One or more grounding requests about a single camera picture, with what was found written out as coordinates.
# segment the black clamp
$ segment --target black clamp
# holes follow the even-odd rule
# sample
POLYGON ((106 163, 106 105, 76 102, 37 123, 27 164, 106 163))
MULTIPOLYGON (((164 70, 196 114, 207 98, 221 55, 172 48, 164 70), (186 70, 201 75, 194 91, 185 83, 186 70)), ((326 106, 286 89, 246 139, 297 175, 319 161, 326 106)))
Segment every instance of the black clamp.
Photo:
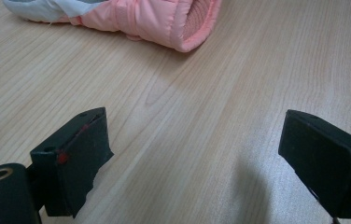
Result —
POLYGON ((33 164, 0 165, 0 224, 41 223, 48 216, 77 215, 98 170, 114 155, 105 108, 83 112, 30 152, 33 164))
POLYGON ((351 218, 351 134, 289 110, 278 153, 332 217, 351 218))

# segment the pink fabric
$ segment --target pink fabric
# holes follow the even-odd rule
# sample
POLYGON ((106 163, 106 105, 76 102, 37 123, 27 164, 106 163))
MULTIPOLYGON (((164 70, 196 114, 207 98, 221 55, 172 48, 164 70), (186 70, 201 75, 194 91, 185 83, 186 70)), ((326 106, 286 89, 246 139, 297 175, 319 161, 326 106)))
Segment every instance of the pink fabric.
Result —
POLYGON ((56 22, 71 22, 101 31, 121 30, 131 39, 145 39, 188 52, 210 35, 222 0, 108 0, 87 13, 56 22))

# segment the padded fabric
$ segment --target padded fabric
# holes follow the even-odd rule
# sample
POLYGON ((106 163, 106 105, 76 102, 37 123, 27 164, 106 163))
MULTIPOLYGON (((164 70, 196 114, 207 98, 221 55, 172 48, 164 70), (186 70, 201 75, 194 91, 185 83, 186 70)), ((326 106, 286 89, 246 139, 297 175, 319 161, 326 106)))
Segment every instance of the padded fabric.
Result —
POLYGON ((221 0, 3 0, 31 21, 70 22, 102 31, 121 30, 188 52, 210 35, 221 0))

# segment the light wood surface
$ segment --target light wood surface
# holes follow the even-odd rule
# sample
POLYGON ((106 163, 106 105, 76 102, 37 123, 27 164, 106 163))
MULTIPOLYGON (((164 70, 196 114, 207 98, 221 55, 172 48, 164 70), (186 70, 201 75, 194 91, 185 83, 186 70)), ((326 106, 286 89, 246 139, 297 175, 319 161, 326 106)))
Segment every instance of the light wood surface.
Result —
POLYGON ((277 148, 290 108, 351 133, 351 0, 224 0, 190 54, 0 1, 0 164, 99 106, 115 156, 44 224, 330 223, 277 148))

